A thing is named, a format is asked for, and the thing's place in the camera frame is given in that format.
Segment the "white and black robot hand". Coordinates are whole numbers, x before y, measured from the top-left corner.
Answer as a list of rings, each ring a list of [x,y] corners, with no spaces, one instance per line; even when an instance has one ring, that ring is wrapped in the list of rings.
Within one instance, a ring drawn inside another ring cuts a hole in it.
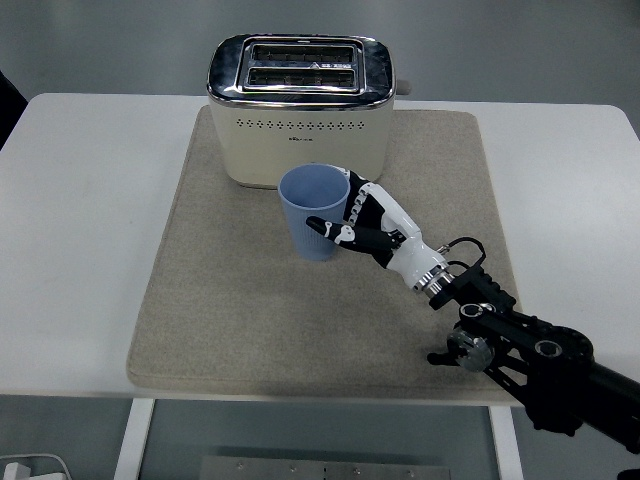
[[[310,216],[311,229],[344,249],[371,255],[415,291],[433,297],[452,282],[443,255],[424,243],[421,229],[381,185],[351,170],[340,172],[350,185],[343,218]]]

